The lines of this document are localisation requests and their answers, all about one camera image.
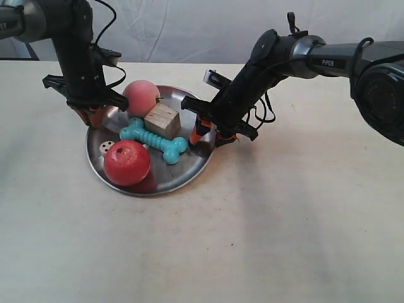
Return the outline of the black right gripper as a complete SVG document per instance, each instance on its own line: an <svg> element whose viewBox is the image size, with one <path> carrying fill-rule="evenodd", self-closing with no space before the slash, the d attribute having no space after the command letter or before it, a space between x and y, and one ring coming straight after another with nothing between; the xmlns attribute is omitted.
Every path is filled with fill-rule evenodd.
<svg viewBox="0 0 404 303"><path fill-rule="evenodd" d="M215 147L231 144L237 140L237 134L255 140L256 128L244 122L242 118L251 107L267 92L284 80L283 75L272 71L273 53L281 37L275 30L268 30L256 42L249 60L231 83L219 90L211 102L185 97L181 108L197 114L195 125L189 136L189 144L197 145L200 139L216 126Z"/></svg>

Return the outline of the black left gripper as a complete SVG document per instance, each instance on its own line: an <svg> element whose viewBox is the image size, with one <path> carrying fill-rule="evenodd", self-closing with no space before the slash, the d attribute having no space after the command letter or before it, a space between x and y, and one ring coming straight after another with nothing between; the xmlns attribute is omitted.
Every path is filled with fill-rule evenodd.
<svg viewBox="0 0 404 303"><path fill-rule="evenodd" d="M61 28L49 27L62 76L48 75L43 79L46 88L64 95L67 104L79 115L86 126L98 129L103 124L106 105L125 111L129 102L114 91L126 76L106 84L104 65L97 60L93 40L93 11L88 1L52 1L52 21L62 21Z"/></svg>

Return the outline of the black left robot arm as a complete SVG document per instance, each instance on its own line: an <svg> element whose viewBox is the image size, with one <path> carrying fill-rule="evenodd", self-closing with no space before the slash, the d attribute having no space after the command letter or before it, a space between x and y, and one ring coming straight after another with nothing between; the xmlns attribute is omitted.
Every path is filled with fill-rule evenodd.
<svg viewBox="0 0 404 303"><path fill-rule="evenodd" d="M128 109L128 99L106 83L104 66L116 68L121 53L101 48L93 36L93 10L88 1L1 1L1 38L24 43L52 41L60 76L42 83L66 98L67 106L91 128L99 128L104 109Z"/></svg>

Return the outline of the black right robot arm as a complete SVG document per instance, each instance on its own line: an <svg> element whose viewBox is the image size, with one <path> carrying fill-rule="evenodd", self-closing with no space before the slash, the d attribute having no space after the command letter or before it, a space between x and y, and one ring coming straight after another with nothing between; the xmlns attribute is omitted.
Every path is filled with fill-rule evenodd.
<svg viewBox="0 0 404 303"><path fill-rule="evenodd" d="M268 30L230 80L207 71L205 82L218 90L207 102L186 97L181 107L196 114L189 137L192 145L216 129L216 146L241 134L256 139L258 130L247 115L259 100L269 104L268 91L289 78L346 77L350 96L365 122L388 140L403 144L403 42L376 42L367 37L356 44L327 44L306 31L279 36Z"/></svg>

